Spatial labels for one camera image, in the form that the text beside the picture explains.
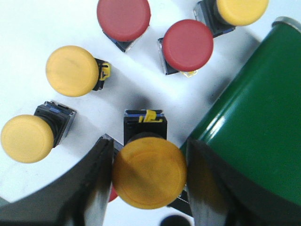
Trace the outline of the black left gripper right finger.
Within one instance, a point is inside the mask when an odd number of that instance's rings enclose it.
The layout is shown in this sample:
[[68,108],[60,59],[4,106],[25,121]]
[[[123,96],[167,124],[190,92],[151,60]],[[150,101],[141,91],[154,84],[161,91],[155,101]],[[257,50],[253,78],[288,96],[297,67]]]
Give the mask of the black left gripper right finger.
[[238,172],[206,143],[186,146],[188,198],[197,226],[299,226],[301,207]]

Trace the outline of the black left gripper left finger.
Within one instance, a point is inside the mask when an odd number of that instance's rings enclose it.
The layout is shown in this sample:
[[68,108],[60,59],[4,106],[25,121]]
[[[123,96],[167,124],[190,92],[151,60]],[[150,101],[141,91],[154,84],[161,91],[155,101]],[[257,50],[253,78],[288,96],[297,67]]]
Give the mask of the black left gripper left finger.
[[2,226],[101,226],[111,193],[113,139],[101,136],[60,178],[0,209]]

